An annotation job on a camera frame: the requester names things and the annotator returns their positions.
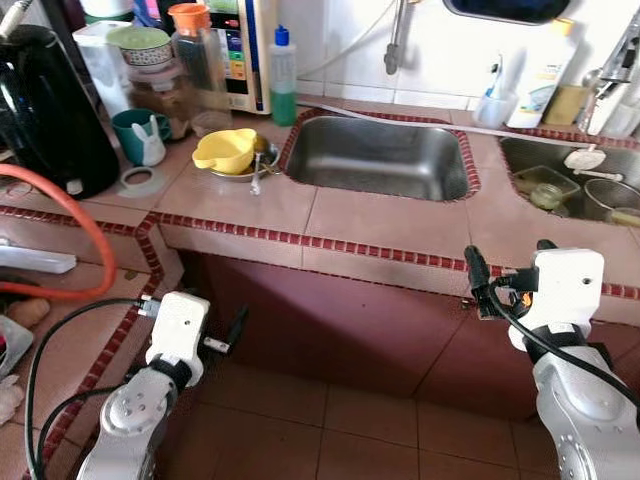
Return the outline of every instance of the metal pot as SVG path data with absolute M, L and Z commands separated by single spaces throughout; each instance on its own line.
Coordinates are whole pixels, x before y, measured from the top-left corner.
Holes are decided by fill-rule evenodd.
M 593 220 L 605 221 L 614 208 L 640 209 L 640 192 L 624 183 L 594 178 L 584 184 L 585 213 Z

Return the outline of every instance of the green dish soap bottle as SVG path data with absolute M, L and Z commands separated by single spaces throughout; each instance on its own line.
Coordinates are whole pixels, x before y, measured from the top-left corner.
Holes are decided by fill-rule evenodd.
M 289 127 L 296 121 L 296 46 L 289 43 L 289 30 L 279 25 L 271 58 L 271 112 L 276 125 Z

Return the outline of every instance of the orange hose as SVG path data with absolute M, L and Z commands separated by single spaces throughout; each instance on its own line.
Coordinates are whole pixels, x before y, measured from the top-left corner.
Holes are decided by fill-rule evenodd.
M 78 202 L 63 192 L 56 185 L 26 168 L 15 165 L 3 165 L 0 163 L 0 175 L 8 175 L 28 182 L 39 190 L 42 190 L 64 207 L 71 215 L 73 215 L 73 218 L 78 221 L 80 226 L 89 234 L 96 247 L 98 247 L 98 251 L 102 257 L 102 264 L 104 265 L 104 276 L 102 278 L 102 283 L 98 287 L 71 291 L 34 287 L 32 285 L 23 285 L 21 283 L 0 282 L 0 291 L 20 293 L 23 295 L 30 295 L 32 297 L 42 297 L 52 300 L 87 300 L 106 293 L 113 286 L 113 283 L 116 280 L 116 260 L 107 238 L 89 214 L 80 207 Z

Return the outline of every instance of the floor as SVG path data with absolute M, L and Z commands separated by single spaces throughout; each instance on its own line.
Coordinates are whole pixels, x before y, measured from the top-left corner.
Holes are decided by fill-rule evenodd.
M 555 480 L 537 422 L 510 423 L 227 362 L 158 478 Z

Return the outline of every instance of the mirror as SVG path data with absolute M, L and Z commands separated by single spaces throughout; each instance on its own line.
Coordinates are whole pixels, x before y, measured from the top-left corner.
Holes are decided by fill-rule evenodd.
M 540 24 L 559 16 L 571 0 L 444 0 L 458 15 Z

